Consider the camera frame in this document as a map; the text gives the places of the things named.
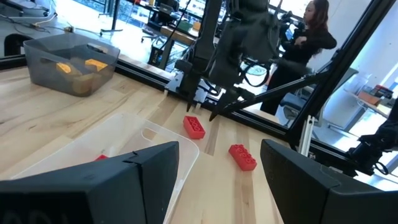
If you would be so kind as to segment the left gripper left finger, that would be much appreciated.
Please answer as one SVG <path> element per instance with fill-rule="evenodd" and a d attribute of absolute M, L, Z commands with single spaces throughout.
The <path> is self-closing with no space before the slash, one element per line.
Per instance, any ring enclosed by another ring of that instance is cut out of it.
<path fill-rule="evenodd" d="M 179 143 L 0 181 L 0 224 L 163 224 Z"/>

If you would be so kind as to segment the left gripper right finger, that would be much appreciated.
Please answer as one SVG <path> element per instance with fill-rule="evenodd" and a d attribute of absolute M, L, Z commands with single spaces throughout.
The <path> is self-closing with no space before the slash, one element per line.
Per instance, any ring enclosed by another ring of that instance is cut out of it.
<path fill-rule="evenodd" d="M 284 224 L 398 224 L 398 190 L 377 189 L 270 139 L 260 155 Z"/>

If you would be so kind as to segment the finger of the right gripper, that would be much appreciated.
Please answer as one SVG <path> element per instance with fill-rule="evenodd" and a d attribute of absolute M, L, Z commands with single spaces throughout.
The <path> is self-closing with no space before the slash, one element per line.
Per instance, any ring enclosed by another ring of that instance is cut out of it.
<path fill-rule="evenodd" d="M 249 91 L 244 88 L 228 88 L 226 92 L 222 94 L 213 111 L 211 112 L 209 121 L 213 121 L 216 116 L 224 110 L 225 107 L 237 101 L 239 97 L 244 99 L 248 98 Z"/>
<path fill-rule="evenodd" d="M 202 72 L 195 69 L 191 62 L 185 60 L 178 61 L 178 69 L 183 72 L 183 78 L 180 83 L 179 90 L 187 96 L 187 112 L 189 112 Z"/>

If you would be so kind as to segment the wooden desk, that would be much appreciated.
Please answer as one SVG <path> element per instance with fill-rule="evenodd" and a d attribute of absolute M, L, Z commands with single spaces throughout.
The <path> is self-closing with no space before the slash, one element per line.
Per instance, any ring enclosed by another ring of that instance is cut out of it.
<path fill-rule="evenodd" d="M 172 27 L 162 26 L 160 29 L 160 33 L 169 38 L 173 30 L 174 29 Z M 176 42 L 180 42 L 181 44 L 192 45 L 198 37 L 198 31 L 194 29 L 190 29 L 188 32 L 176 30 L 172 34 L 171 39 Z"/>

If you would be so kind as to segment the person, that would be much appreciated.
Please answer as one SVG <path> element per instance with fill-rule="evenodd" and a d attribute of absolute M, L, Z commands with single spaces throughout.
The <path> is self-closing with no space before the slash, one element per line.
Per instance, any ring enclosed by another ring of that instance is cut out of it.
<path fill-rule="evenodd" d="M 311 0 L 307 4 L 303 15 L 305 29 L 300 31 L 299 35 L 295 33 L 293 39 L 288 40 L 286 44 L 282 44 L 285 49 L 283 59 L 307 66 L 309 60 L 323 49 L 330 50 L 336 47 L 337 41 L 328 31 L 328 10 L 328 0 Z M 267 91 L 298 80 L 301 76 L 289 67 L 278 65 L 269 80 Z M 275 115 L 284 96 L 264 101 L 260 110 Z"/>

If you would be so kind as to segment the grey office chair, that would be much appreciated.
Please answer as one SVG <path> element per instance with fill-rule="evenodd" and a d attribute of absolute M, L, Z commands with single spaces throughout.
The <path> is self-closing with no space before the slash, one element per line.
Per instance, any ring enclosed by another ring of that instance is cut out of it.
<path fill-rule="evenodd" d="M 287 124 L 296 119 L 306 102 L 303 98 L 292 93 L 284 96 L 280 105 L 283 107 L 284 116 L 288 120 Z"/>

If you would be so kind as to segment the clear plastic bin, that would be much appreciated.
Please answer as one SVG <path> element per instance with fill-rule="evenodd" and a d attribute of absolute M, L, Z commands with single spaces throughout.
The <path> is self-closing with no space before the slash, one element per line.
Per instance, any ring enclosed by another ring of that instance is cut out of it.
<path fill-rule="evenodd" d="M 101 155 L 114 157 L 165 142 L 179 142 L 179 165 L 175 187 L 165 215 L 169 224 L 183 185 L 199 156 L 188 138 L 131 113 L 116 113 L 72 140 L 58 138 L 16 165 L 0 173 L 0 179 L 18 179 L 94 161 Z"/>

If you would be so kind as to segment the black office chair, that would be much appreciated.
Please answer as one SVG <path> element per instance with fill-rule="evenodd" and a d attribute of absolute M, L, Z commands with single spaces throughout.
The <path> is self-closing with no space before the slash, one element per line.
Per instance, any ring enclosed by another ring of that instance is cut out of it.
<path fill-rule="evenodd" d="M 147 35 L 141 37 L 141 42 L 145 38 L 153 42 L 155 40 L 159 41 L 161 28 L 168 26 L 178 19 L 178 16 L 174 15 L 174 13 L 179 9 L 179 2 L 177 0 L 157 0 L 155 6 L 147 4 L 144 8 L 150 10 L 152 15 L 149 16 L 145 28 L 142 29 L 143 33 Z"/>

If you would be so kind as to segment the black stand with panel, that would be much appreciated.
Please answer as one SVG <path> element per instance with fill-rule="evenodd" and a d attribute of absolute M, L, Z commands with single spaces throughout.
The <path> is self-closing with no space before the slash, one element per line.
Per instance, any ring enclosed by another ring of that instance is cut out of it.
<path fill-rule="evenodd" d="M 121 0 L 114 0 L 113 20 L 112 20 L 111 29 L 108 29 L 108 30 L 101 29 L 100 32 L 99 32 L 100 36 L 102 36 L 104 33 L 113 33 L 113 32 L 121 32 L 121 31 L 123 31 L 122 29 L 116 29 L 116 23 L 117 23 L 117 19 L 118 19 L 118 11 L 119 11 L 120 1 Z"/>

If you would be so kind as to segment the smoky grey plastic bin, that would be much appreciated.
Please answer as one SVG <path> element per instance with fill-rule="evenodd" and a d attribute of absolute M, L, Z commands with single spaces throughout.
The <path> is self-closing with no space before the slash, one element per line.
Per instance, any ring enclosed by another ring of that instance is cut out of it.
<path fill-rule="evenodd" d="M 72 91 L 76 69 L 83 66 L 85 60 L 95 59 L 107 63 L 113 77 L 120 54 L 117 47 L 74 33 L 27 40 L 24 51 L 32 83 L 79 97 L 90 95 L 77 95 Z M 59 72 L 57 62 L 69 64 L 72 72 Z"/>

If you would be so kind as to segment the black table edge rail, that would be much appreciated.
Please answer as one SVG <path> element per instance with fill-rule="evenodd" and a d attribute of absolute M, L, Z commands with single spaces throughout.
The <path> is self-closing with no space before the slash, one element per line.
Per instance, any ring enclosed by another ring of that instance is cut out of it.
<path fill-rule="evenodd" d="M 374 171 L 373 175 L 369 175 L 369 172 L 353 161 L 347 153 L 333 146 L 312 139 L 310 143 L 310 152 L 315 155 L 315 160 L 317 162 L 327 167 L 341 170 L 344 174 L 360 182 L 385 191 L 398 190 L 398 180 L 389 180 L 387 179 L 387 175 L 382 175 L 377 170 Z"/>
<path fill-rule="evenodd" d="M 25 55 L 13 55 L 0 58 L 0 71 L 25 67 L 27 61 Z M 154 72 L 139 68 L 136 65 L 130 65 L 126 61 L 118 60 L 116 64 L 116 73 L 138 81 L 160 91 L 165 90 L 168 80 Z M 236 112 L 224 112 L 222 116 L 232 119 L 238 123 L 254 128 L 263 133 L 269 134 L 277 139 L 285 140 L 287 128 L 279 124 L 277 117 L 267 114 L 261 110 L 248 108 Z"/>

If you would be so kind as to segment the black diagonal frame brace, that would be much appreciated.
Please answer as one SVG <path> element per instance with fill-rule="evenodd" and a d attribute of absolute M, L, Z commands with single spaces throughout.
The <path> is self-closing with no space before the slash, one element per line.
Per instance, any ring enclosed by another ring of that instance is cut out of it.
<path fill-rule="evenodd" d="M 234 111 L 247 108 L 248 106 L 255 105 L 257 103 L 261 103 L 282 96 L 290 91 L 297 90 L 299 88 L 303 88 L 311 84 L 320 83 L 321 81 L 326 79 L 327 74 L 328 72 L 322 72 L 315 75 L 306 75 L 299 80 L 286 83 L 285 85 L 279 86 L 272 90 L 267 90 L 266 92 L 261 93 L 259 95 L 255 95 L 253 98 L 250 98 L 248 100 L 228 103 L 226 106 L 222 107 L 219 107 L 219 105 L 217 105 L 216 108 L 211 113 L 210 121 L 213 120 L 219 114 L 232 113 Z"/>

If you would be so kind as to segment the silver corner bracket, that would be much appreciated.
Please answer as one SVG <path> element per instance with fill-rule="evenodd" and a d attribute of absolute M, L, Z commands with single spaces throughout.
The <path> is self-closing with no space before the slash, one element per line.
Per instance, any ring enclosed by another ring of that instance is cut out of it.
<path fill-rule="evenodd" d="M 308 118 L 305 120 L 303 125 L 298 152 L 305 157 L 308 157 L 309 154 L 314 122 L 315 118 L 311 115 L 308 115 Z"/>

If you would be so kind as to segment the black frame post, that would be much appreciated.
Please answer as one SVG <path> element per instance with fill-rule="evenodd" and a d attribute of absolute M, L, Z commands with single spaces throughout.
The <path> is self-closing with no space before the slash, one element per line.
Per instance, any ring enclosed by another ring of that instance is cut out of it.
<path fill-rule="evenodd" d="M 339 48 L 326 65 L 319 69 L 319 73 L 307 79 L 302 79 L 301 84 L 293 87 L 294 90 L 310 84 L 317 84 L 313 95 L 306 102 L 298 114 L 298 118 L 292 123 L 285 134 L 285 141 L 293 146 L 299 143 L 304 120 L 310 114 L 317 114 L 320 108 L 331 96 L 332 91 L 343 78 L 344 73 L 358 56 L 360 51 L 370 39 L 386 14 L 397 0 L 371 0 L 364 9 L 357 23 L 351 30 L 343 45 Z"/>

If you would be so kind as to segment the black rounded frame foot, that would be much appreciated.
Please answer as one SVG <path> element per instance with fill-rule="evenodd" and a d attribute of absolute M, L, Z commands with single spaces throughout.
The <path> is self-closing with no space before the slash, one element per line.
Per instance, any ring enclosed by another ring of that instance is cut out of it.
<path fill-rule="evenodd" d="M 22 34 L 9 34 L 4 39 L 4 55 L 20 55 L 23 42 L 30 40 L 31 37 Z"/>

